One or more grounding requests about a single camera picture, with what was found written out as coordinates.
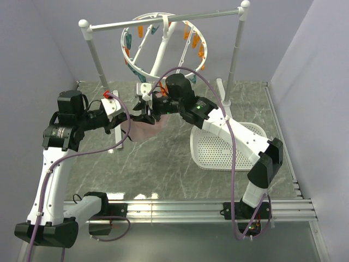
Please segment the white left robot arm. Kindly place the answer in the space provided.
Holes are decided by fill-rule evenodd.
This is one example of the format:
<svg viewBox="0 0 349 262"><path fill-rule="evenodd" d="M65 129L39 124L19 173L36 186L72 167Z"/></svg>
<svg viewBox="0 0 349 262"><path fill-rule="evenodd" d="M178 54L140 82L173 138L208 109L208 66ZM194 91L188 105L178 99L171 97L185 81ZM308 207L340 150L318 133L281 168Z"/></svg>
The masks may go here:
<svg viewBox="0 0 349 262"><path fill-rule="evenodd" d="M79 227L90 218L105 219L110 213L106 193L88 192L73 207L64 209L65 191L80 142L85 133L99 128L109 134L131 116L121 99L105 92L96 110L80 91L64 91L57 99L58 110L43 132L43 167L32 209L15 227L16 237L31 246L71 248Z"/></svg>

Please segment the orange left clothes peg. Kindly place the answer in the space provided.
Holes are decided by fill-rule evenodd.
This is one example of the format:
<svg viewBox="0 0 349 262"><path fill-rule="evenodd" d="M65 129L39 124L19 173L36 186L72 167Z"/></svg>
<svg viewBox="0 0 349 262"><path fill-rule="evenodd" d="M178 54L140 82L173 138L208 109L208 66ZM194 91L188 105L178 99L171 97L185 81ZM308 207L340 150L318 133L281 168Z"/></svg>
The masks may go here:
<svg viewBox="0 0 349 262"><path fill-rule="evenodd" d="M125 52L125 56L124 56L125 64L128 65L129 61L130 61L130 50L128 49L127 46L124 46L123 49L124 49L124 52Z"/></svg>

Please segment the teal back clothes peg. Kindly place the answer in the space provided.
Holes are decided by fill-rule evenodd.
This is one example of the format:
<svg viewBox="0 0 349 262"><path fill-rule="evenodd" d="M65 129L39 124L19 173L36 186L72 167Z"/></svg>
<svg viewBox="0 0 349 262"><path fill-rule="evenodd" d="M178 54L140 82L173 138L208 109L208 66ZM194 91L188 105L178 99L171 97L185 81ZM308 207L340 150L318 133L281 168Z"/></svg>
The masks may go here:
<svg viewBox="0 0 349 262"><path fill-rule="evenodd" d="M156 27L152 27L151 29L151 35L154 35L156 33L156 31L158 30L159 26Z"/></svg>

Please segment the aluminium mounting rail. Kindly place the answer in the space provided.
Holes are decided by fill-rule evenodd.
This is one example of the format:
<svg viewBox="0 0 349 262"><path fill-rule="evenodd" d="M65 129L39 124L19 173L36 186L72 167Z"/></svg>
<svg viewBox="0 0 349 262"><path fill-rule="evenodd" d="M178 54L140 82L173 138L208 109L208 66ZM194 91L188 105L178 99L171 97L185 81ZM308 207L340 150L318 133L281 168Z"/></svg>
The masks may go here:
<svg viewBox="0 0 349 262"><path fill-rule="evenodd" d="M226 199L184 199L184 200L115 200L112 207L133 223L227 223L230 206ZM259 211L265 222L272 214L273 222L317 221L311 200L273 200L269 205L264 201Z"/></svg>

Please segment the orange right middle peg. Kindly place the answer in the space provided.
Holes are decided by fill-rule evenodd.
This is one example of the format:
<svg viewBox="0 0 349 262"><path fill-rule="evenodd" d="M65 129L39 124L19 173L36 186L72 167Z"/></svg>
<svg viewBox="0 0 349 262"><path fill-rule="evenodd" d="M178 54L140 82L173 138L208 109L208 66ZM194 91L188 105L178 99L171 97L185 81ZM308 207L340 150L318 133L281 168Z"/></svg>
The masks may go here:
<svg viewBox="0 0 349 262"><path fill-rule="evenodd" d="M205 58L205 51L204 51L204 43L201 43L200 48L199 48L199 52L198 52L198 56L201 59Z"/></svg>

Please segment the orange clothes peg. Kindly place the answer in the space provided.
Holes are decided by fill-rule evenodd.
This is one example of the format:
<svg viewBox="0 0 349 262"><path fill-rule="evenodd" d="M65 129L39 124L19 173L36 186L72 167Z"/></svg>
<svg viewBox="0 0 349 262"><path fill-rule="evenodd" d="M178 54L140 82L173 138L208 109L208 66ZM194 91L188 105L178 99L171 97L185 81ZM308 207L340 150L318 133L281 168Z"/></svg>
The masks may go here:
<svg viewBox="0 0 349 262"><path fill-rule="evenodd" d="M124 46L123 49L124 49L124 52L125 52L125 56L124 56L125 64L128 65L129 61L130 61L130 50L128 49L127 46Z"/></svg>
<svg viewBox="0 0 349 262"><path fill-rule="evenodd" d="M160 88L160 92L161 92L162 96L168 95L166 89L163 87L161 82L159 83L158 87Z"/></svg>

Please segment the pink underwear navy trim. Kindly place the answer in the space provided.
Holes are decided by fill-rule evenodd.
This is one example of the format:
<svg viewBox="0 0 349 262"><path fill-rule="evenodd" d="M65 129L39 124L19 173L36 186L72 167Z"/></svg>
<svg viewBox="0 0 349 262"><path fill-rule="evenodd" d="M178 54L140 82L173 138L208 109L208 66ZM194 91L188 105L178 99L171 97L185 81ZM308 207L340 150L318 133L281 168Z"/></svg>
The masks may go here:
<svg viewBox="0 0 349 262"><path fill-rule="evenodd" d="M168 116L161 116L160 121L154 125L132 120L128 135L129 139L132 142L140 142L156 136L166 126L168 118Z"/></svg>

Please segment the orange right back peg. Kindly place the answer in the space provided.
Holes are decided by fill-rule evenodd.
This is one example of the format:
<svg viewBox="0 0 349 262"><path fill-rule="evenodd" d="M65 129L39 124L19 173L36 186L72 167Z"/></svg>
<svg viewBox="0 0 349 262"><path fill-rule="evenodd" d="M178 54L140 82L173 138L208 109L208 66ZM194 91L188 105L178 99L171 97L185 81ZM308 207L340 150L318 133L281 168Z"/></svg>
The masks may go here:
<svg viewBox="0 0 349 262"><path fill-rule="evenodd" d="M187 40L190 34L190 27L188 22L185 23L185 29L184 29L184 34L183 34L183 39Z"/></svg>

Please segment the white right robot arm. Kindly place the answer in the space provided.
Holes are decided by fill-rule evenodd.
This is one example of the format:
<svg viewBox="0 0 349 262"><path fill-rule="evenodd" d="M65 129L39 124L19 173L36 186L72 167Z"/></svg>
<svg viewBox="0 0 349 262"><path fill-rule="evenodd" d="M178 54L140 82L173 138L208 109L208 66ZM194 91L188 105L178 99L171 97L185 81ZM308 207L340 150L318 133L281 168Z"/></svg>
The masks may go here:
<svg viewBox="0 0 349 262"><path fill-rule="evenodd" d="M248 172L249 183L235 207L238 218L253 218L260 210L259 203L283 163L283 143L280 139L269 140L249 130L213 101L195 95L189 79L182 73L166 78L167 93L158 96L149 83L138 83L135 96L139 102L133 108L141 111L135 121L155 124L162 115L180 114L193 126L211 133L232 145L252 164Z"/></svg>

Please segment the teal clothes peg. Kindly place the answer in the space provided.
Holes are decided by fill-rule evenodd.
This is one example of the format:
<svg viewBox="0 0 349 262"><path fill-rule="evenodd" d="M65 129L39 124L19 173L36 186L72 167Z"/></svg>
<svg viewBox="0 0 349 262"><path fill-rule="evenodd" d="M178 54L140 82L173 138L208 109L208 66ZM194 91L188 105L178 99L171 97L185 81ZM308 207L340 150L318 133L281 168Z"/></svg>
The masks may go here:
<svg viewBox="0 0 349 262"><path fill-rule="evenodd" d="M139 77L139 79L140 79L140 81L142 83L146 83L147 82L147 79L146 79L146 77L144 75L138 73L137 76Z"/></svg>
<svg viewBox="0 0 349 262"><path fill-rule="evenodd" d="M151 29L151 35L154 35L156 33L156 31L158 30L159 26L156 27L152 27Z"/></svg>

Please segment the white perforated plastic basket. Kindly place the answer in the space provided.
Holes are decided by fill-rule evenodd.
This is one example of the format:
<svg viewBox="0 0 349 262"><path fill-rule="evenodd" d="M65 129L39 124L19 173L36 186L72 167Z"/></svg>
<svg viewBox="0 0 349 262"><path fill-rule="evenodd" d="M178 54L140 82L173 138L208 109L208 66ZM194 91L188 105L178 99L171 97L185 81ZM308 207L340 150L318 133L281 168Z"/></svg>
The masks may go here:
<svg viewBox="0 0 349 262"><path fill-rule="evenodd" d="M267 137L266 132L257 124L240 122L253 133ZM197 166L203 170L231 171L232 146L218 136L193 127L190 133L191 157ZM236 151L236 171L249 171L252 164L240 151Z"/></svg>

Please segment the teal left front peg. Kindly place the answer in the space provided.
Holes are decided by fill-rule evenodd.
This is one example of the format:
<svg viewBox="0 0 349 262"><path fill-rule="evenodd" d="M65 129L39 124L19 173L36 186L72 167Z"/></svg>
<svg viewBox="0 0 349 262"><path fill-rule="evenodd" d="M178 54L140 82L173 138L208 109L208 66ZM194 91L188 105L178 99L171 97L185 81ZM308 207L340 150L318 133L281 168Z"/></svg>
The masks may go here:
<svg viewBox="0 0 349 262"><path fill-rule="evenodd" d="M132 73L133 73L134 75L136 75L136 76L139 75L139 73L131 66L130 63L128 63L128 67L129 67L129 69L132 71Z"/></svg>

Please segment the white round clip hanger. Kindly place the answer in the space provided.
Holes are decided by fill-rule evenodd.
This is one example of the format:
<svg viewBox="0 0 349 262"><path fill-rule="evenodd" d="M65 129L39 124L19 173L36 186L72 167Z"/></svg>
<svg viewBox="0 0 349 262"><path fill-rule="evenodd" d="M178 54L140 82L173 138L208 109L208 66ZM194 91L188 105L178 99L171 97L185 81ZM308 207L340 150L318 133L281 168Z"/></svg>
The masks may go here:
<svg viewBox="0 0 349 262"><path fill-rule="evenodd" d="M154 12L154 13L148 13L148 14L143 14L140 15L136 18L134 18L134 20L145 20L145 19L151 19L151 18L160 18L162 21L162 24L150 24L148 26L143 26L143 38L141 39L141 42L139 44L139 46L136 48L135 53L133 55L130 54L130 61L129 63L131 64L131 66L140 74L144 75L148 80L157 80L158 77L158 72L160 70L161 64L163 62L164 56L165 56L165 51L167 49L167 46L170 42L171 37L173 36L177 26L179 26L180 22L171 22L171 26L169 27L169 16L171 16L170 13L164 13L164 12ZM201 40L199 41L197 47L195 49L198 49L199 52L199 48L201 43L204 43L204 51L205 51L205 58L201 59L200 58L200 63L198 64L197 68L195 69L196 71L201 70L201 67L203 65L206 66L206 60L207 60L207 55L208 55L208 46L207 46L207 42L203 36L203 34L201 33L201 31L190 21L188 20L182 20L181 23L184 25L184 29L185 29L185 23L188 22L189 27L190 27L190 34L187 40L185 40L185 45L184 45L184 49L183 52L181 54L181 57L179 59L179 63L178 66L182 67L184 65L184 61L188 52L188 49L191 47L192 48L192 37L195 34L195 32L197 32L201 38ZM151 35L151 29L152 27L156 27L159 26L158 31L162 31L162 35L161 35L161 42L159 44L159 48L157 51L157 55L155 57L155 61L152 65L152 68L149 72L145 71L144 69L142 69L140 66L137 65L137 61L139 60L139 56L142 54L142 51L144 50L144 46L147 42L147 40L149 39ZM121 34L121 48L122 48L122 54L123 57L125 56L125 52L123 47L126 46L126 41L125 41L125 35L127 33L130 33L130 27L124 28Z"/></svg>

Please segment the orange front clothes peg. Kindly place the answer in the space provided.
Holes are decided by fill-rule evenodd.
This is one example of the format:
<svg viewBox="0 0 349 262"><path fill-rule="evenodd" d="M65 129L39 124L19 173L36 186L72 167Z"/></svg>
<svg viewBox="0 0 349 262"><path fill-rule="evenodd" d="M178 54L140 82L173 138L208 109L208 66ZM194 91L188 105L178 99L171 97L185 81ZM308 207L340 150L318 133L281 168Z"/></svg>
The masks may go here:
<svg viewBox="0 0 349 262"><path fill-rule="evenodd" d="M163 87L161 82L159 83L158 87L160 88L160 92L161 92L162 96L168 95L166 89Z"/></svg>

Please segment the teal front clothes peg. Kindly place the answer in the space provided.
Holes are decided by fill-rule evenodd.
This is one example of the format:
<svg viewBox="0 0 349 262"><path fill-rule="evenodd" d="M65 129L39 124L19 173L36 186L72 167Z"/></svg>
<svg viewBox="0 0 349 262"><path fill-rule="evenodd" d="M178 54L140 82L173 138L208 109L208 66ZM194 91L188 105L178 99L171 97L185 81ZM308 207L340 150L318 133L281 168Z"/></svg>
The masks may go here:
<svg viewBox="0 0 349 262"><path fill-rule="evenodd" d="M140 81L142 83L146 83L147 82L147 79L146 79L146 77L144 75L138 73L137 76L139 77L139 79L140 79Z"/></svg>

